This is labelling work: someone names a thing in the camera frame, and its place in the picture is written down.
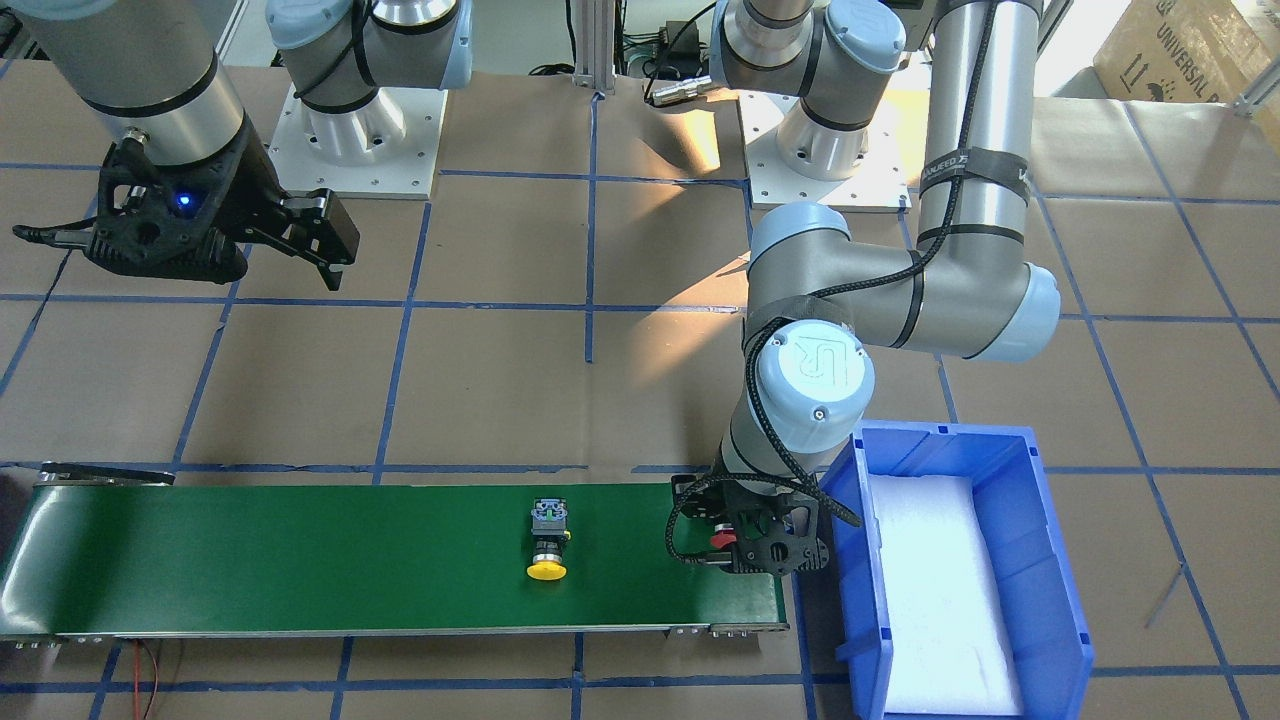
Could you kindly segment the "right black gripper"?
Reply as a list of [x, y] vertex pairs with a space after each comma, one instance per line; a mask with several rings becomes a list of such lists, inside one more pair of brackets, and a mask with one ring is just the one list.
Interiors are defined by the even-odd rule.
[[239, 242], [301, 258], [338, 291], [360, 232], [332, 190], [284, 193], [250, 120], [227, 146], [184, 165], [161, 167], [131, 138], [109, 149], [84, 249], [91, 263], [118, 275], [238, 281], [247, 272]]

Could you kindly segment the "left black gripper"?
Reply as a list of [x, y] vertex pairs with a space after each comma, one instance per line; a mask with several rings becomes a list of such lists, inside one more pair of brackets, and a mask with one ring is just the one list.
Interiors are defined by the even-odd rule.
[[799, 491], [760, 495], [742, 480], [700, 478], [700, 518], [714, 528], [731, 523], [739, 542], [709, 553], [710, 561], [814, 561], [817, 501]]

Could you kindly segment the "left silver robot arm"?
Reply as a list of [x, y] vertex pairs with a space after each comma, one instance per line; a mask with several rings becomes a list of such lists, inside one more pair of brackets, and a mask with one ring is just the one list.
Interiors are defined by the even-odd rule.
[[841, 213], [792, 201], [754, 227], [744, 383], [710, 470], [675, 477], [681, 562], [783, 575], [826, 565], [822, 514], [860, 527], [817, 468], [870, 401], [870, 346], [997, 363], [1059, 324], [1053, 275], [1024, 259], [1039, 1], [928, 1], [934, 58], [910, 249], [860, 243]]

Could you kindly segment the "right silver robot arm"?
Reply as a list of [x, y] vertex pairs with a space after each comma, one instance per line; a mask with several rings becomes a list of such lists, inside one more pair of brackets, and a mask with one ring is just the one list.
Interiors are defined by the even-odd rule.
[[462, 88], [472, 70], [468, 1], [270, 1], [301, 138], [325, 165], [314, 190], [291, 191], [189, 3], [10, 9], [113, 136], [92, 218], [13, 234], [118, 275], [228, 284], [248, 269], [243, 246], [264, 243], [338, 290], [360, 232], [337, 172], [408, 158], [393, 91]]

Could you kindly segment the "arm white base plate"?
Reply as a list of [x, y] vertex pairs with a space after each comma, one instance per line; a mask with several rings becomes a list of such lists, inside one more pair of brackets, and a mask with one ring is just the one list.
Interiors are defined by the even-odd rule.
[[741, 92], [739, 109], [751, 205], [820, 202], [838, 211], [887, 213], [911, 206], [923, 165], [925, 91], [890, 90], [874, 118], [855, 131], [815, 124], [795, 97]]
[[428, 200], [449, 92], [380, 88], [355, 111], [325, 114], [285, 101], [269, 143], [282, 187], [353, 199]]

